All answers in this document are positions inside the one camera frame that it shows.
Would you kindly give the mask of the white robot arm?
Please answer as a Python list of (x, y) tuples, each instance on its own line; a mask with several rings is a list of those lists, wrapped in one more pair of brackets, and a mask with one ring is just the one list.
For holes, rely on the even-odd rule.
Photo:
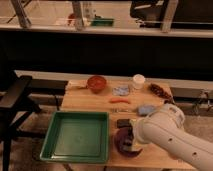
[(164, 104), (144, 118), (132, 121), (134, 140), (154, 143), (199, 171), (213, 171), (213, 143), (183, 130), (185, 115), (173, 104)]

